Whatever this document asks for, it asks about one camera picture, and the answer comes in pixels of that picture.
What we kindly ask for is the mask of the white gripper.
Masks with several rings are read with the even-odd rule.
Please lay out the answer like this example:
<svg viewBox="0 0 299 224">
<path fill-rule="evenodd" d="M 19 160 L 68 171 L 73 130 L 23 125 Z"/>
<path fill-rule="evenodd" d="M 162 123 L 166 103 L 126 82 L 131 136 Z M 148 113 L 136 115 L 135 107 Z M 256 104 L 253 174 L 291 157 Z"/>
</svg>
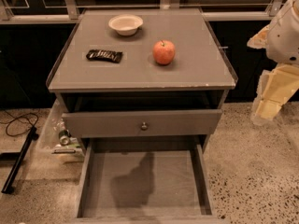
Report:
<svg viewBox="0 0 299 224">
<path fill-rule="evenodd" d="M 251 37 L 247 46 L 266 48 L 267 57 L 279 63 L 272 71 L 263 70 L 251 109 L 251 121 L 264 125 L 299 90 L 299 0 L 287 0 L 269 26 Z"/>
</svg>

